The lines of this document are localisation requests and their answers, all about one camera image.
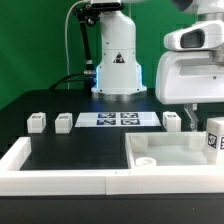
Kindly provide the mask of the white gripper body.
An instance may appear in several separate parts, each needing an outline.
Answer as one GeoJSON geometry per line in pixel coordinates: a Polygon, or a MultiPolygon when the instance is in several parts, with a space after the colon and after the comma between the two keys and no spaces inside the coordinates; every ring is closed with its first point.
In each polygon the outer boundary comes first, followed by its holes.
{"type": "Polygon", "coordinates": [[[168,51],[158,63],[155,93],[163,104],[224,102],[224,65],[211,51],[168,51]]]}

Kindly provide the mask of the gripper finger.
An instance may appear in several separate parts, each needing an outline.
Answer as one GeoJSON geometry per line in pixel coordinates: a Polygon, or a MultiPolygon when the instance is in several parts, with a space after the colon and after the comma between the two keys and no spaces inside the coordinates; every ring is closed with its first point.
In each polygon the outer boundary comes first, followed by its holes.
{"type": "Polygon", "coordinates": [[[190,118],[190,128],[192,131],[198,130],[198,118],[196,116],[197,105],[196,104],[185,104],[184,110],[190,118]]]}

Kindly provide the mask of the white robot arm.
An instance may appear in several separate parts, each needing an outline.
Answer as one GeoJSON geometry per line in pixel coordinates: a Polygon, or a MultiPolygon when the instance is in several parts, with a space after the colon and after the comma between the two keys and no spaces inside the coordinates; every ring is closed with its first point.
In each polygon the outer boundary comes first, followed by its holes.
{"type": "MultiPolygon", "coordinates": [[[[126,2],[136,1],[90,0],[100,13],[102,37],[102,60],[92,88],[96,98],[128,100],[146,91],[136,61],[136,27],[122,13],[126,2]]],[[[170,1],[198,20],[164,37],[167,52],[158,63],[155,94],[163,104],[182,104],[196,131],[194,106],[224,102],[224,0],[170,1]]]]}

